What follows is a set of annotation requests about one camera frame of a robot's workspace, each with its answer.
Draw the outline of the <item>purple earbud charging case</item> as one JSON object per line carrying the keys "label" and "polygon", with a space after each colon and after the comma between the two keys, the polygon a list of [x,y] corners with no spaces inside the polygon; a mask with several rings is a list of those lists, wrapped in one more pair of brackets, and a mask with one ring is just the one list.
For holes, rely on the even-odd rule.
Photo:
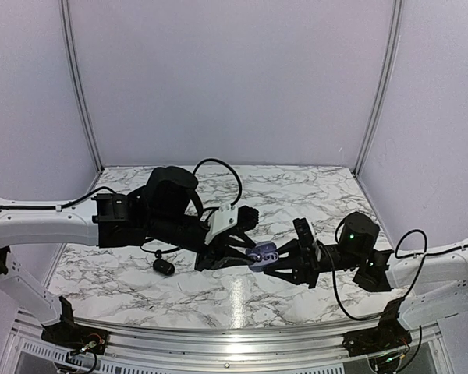
{"label": "purple earbud charging case", "polygon": [[279,260],[277,245],[274,242],[258,242],[252,249],[246,249],[245,254],[253,260],[249,269],[254,273],[264,269]]}

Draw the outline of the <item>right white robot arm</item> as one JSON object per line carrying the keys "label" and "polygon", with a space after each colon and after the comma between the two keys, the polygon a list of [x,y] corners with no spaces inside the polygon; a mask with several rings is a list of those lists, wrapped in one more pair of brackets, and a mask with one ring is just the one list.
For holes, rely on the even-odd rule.
{"label": "right white robot arm", "polygon": [[379,227],[360,212],[342,219],[334,245],[318,241],[306,220],[293,223],[298,237],[277,250],[278,260],[264,266],[264,274],[315,288],[322,273],[336,281],[337,272],[351,270],[353,283],[365,291],[407,289],[374,316],[378,326],[370,341],[376,348],[389,348],[402,331],[468,312],[468,239],[436,251],[424,245],[401,255],[398,249],[374,247]]}

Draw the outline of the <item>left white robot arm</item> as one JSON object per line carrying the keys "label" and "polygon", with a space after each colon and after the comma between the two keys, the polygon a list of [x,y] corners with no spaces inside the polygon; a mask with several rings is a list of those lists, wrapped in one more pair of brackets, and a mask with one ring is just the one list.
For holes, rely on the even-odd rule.
{"label": "left white robot arm", "polygon": [[169,166],[155,168],[145,185],[127,194],[100,187],[68,202],[0,199],[0,289],[65,346],[75,347],[83,330],[74,322],[72,306],[20,274],[7,254],[11,246],[77,243],[118,248],[159,241],[195,253],[197,271],[253,264],[240,250],[255,245],[246,233],[257,226],[258,211],[231,202],[204,220],[197,186],[194,173]]}

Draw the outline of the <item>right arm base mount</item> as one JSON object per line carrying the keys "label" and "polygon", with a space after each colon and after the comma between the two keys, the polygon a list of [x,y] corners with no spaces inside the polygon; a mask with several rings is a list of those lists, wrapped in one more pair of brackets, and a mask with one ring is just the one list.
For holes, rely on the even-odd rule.
{"label": "right arm base mount", "polygon": [[369,355],[380,351],[410,344],[410,332],[399,322],[399,308],[404,298],[390,301],[376,327],[348,332],[343,337],[342,346],[350,357]]}

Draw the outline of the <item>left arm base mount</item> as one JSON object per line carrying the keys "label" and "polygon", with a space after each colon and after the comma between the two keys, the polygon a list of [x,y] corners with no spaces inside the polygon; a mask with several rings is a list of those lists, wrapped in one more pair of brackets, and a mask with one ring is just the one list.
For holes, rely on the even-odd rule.
{"label": "left arm base mount", "polygon": [[42,323],[41,339],[64,348],[80,350],[94,343],[90,349],[96,355],[105,353],[108,343],[108,331],[76,323],[71,303],[63,296],[58,297],[60,311],[52,323]]}

